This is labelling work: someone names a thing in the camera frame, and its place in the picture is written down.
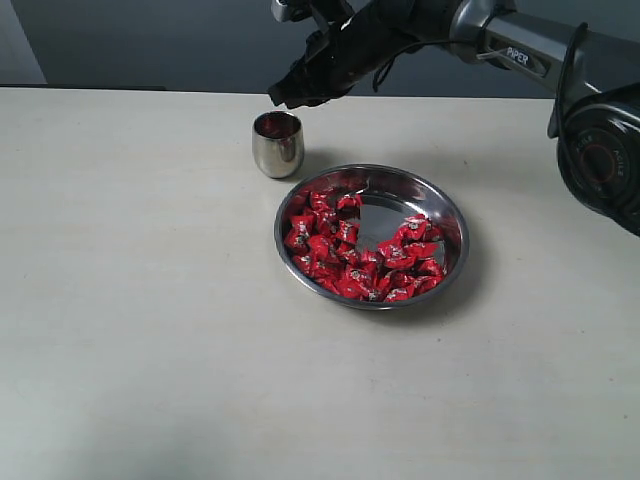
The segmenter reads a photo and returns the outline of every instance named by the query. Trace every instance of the table surface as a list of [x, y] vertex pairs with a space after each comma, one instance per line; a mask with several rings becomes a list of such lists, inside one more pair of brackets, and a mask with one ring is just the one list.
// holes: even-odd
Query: table surface
[[637, 478], [638, 240], [576, 202], [546, 100], [299, 112], [466, 216], [434, 304], [345, 309], [272, 239], [266, 97], [0, 90], [3, 480]]

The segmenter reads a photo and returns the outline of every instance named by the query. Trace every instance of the metal cup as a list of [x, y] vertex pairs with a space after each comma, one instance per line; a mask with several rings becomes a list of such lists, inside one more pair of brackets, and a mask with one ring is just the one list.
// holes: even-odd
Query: metal cup
[[253, 158], [271, 178], [285, 178], [302, 165], [302, 122], [287, 112], [268, 112], [253, 122]]

